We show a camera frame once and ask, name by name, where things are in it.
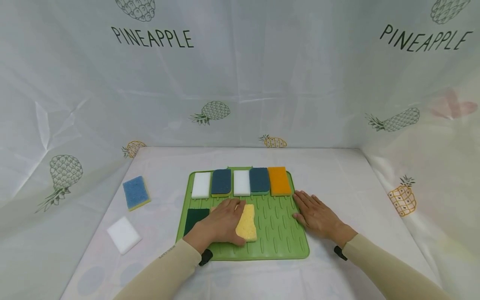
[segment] yellow sponge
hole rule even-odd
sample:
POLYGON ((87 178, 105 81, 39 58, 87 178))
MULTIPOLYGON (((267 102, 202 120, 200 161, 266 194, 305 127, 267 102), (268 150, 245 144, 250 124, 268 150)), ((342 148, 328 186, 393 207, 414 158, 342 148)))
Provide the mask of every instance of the yellow sponge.
MULTIPOLYGON (((216 207, 210 208, 210 212, 213 212, 216 207)), ((247 242, 257 240, 257 228, 255 228, 255 206, 253 204, 246 204, 243 209, 243 213, 240 218, 240 222, 235 228, 235 232, 241 238, 244 238, 247 242)))
POLYGON ((287 170, 285 167, 268 168, 268 177, 270 177, 270 191, 272 196, 290 196, 292 189, 288 182, 287 170))

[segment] blue sponge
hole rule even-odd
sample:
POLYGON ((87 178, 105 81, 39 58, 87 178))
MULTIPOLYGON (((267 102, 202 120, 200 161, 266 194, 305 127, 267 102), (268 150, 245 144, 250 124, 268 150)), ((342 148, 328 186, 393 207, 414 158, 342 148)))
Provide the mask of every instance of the blue sponge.
POLYGON ((232 190, 232 171, 230 169, 220 169, 213 171, 212 188, 210 192, 212 197, 226 197, 232 190))
POLYGON ((250 169, 250 191, 252 195, 266 195, 270 191, 270 177, 267 168, 250 169))
POLYGON ((127 207, 129 211, 150 202, 150 197, 148 196, 144 178, 142 176, 124 182, 123 190, 125 191, 125 198, 127 198, 127 207))

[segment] beige sleeve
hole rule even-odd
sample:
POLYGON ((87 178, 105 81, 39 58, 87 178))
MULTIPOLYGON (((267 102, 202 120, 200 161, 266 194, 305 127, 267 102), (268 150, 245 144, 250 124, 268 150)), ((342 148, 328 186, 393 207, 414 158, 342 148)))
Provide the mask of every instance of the beige sleeve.
POLYGON ((427 277, 361 234, 345 245, 343 254, 370 278, 388 300, 450 300, 427 277))
POLYGON ((114 300, 170 300, 201 260, 197 250, 179 240, 128 283, 114 300))

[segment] white tablecloth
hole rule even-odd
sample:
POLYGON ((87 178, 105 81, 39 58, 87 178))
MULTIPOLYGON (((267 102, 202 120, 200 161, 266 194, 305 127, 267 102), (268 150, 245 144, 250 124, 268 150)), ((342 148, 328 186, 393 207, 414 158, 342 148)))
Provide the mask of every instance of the white tablecloth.
MULTIPOLYGON (((129 212, 120 185, 62 299, 112 299, 174 244, 188 175, 227 166, 287 167, 296 189, 316 194, 344 222, 437 282, 359 150, 145 147, 124 182, 142 175, 152 201, 129 212), (106 229, 122 216, 143 239, 120 256, 106 229)), ((383 299, 360 269, 334 254, 333 243, 311 236, 308 242, 304 260, 209 262, 176 299, 383 299)))

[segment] white sponge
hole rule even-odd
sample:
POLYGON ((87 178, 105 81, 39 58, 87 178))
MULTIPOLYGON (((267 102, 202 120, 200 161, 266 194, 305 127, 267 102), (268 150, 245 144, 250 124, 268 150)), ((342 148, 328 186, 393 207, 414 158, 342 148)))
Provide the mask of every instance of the white sponge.
POLYGON ((193 179, 192 199, 207 199, 210 197, 210 178, 212 172, 197 172, 193 179))
POLYGON ((250 171, 235 170, 233 171, 233 195, 250 196, 250 171))
POLYGON ((110 226, 107 232, 121 255, 127 253, 142 239, 125 216, 110 226))

